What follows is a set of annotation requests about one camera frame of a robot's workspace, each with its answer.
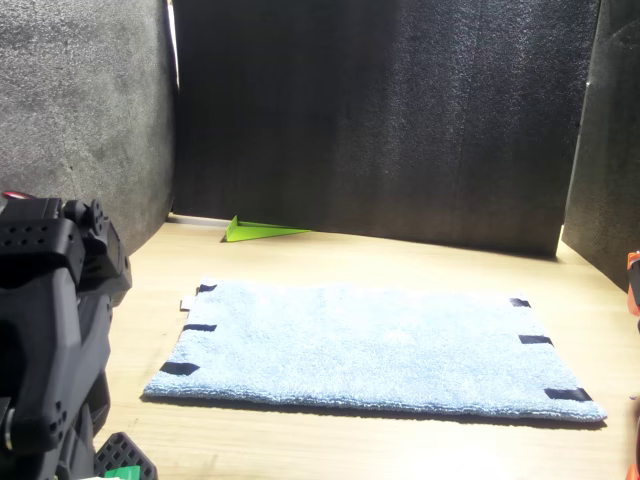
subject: green paper triangle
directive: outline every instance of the green paper triangle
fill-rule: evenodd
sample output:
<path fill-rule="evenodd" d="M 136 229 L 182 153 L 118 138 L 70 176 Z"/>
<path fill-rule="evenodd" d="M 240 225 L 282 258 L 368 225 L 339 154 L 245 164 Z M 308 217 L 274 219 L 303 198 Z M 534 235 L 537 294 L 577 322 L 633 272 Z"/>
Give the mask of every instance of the green paper triangle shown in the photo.
<path fill-rule="evenodd" d="M 120 478 L 122 480 L 140 480 L 140 467 L 120 467 L 115 470 L 109 470 L 104 474 L 104 478 Z"/>
<path fill-rule="evenodd" d="M 240 222 L 236 215 L 227 227 L 227 242 L 240 242 L 253 240 L 254 238 L 278 237 L 280 235 L 292 235 L 294 233 L 310 232 L 299 228 L 269 225 L 267 223 Z"/>

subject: light wood surface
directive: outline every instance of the light wood surface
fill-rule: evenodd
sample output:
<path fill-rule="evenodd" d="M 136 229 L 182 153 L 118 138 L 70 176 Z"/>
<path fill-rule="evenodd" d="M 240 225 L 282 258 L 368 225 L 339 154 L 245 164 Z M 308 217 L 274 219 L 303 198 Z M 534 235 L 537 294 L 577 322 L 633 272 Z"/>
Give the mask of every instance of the light wood surface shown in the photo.
<path fill-rule="evenodd" d="M 625 295 L 567 246 L 557 261 L 348 235 L 221 243 L 222 223 L 166 223 L 132 258 L 107 368 L 112 408 L 96 445 L 127 432 L 165 479 L 623 479 L 633 459 L 640 335 Z M 204 275 L 523 292 L 558 352 L 609 412 L 599 430 L 360 418 L 145 403 Z"/>

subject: black foam wall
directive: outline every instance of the black foam wall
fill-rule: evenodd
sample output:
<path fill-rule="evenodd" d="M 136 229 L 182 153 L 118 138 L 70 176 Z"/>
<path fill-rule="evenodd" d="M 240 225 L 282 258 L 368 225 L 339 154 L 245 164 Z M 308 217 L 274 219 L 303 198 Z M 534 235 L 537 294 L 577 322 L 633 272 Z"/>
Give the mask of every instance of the black foam wall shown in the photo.
<path fill-rule="evenodd" d="M 640 250 L 640 3 L 602 0 L 563 240 L 620 288 Z"/>
<path fill-rule="evenodd" d="M 175 212 L 555 253 L 597 0 L 175 10 Z"/>
<path fill-rule="evenodd" d="M 171 205 L 165 0 L 0 0 L 0 189 L 99 198 L 129 252 Z"/>

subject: blue bath mat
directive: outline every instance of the blue bath mat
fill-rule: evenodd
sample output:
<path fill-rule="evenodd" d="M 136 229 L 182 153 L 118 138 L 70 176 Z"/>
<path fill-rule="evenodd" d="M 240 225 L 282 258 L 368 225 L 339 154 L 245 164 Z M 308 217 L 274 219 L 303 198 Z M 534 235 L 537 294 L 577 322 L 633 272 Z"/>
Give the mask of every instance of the blue bath mat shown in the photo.
<path fill-rule="evenodd" d="M 522 296 L 205 280 L 149 397 L 597 422 Z"/>

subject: black velcro strip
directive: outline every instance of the black velcro strip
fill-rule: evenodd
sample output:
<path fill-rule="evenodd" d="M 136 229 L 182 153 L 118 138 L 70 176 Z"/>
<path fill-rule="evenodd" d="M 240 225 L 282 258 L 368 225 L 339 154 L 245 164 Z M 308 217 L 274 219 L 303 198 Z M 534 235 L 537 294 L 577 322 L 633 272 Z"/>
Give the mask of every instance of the black velcro strip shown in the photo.
<path fill-rule="evenodd" d="M 518 337 L 520 337 L 520 341 L 525 345 L 530 343 L 548 343 L 549 345 L 553 345 L 551 339 L 544 335 L 518 335 Z"/>
<path fill-rule="evenodd" d="M 217 285 L 200 285 L 198 292 L 213 292 L 216 289 Z"/>
<path fill-rule="evenodd" d="M 194 365 L 193 363 L 165 362 L 160 371 L 170 375 L 189 376 L 199 368 L 200 367 L 198 365 Z"/>
<path fill-rule="evenodd" d="M 511 305 L 513 305 L 514 307 L 529 307 L 529 308 L 531 308 L 531 304 L 529 302 L 527 302 L 526 300 L 520 300 L 519 298 L 510 298 L 509 301 L 511 302 Z"/>
<path fill-rule="evenodd" d="M 185 330 L 197 330 L 198 332 L 215 332 L 217 325 L 205 325 L 202 323 L 192 323 L 190 325 L 185 325 L 182 331 Z"/>
<path fill-rule="evenodd" d="M 545 388 L 544 393 L 551 400 L 575 400 L 576 402 L 590 402 L 591 397 L 584 388 L 574 388 L 573 390 L 557 390 L 555 388 Z"/>

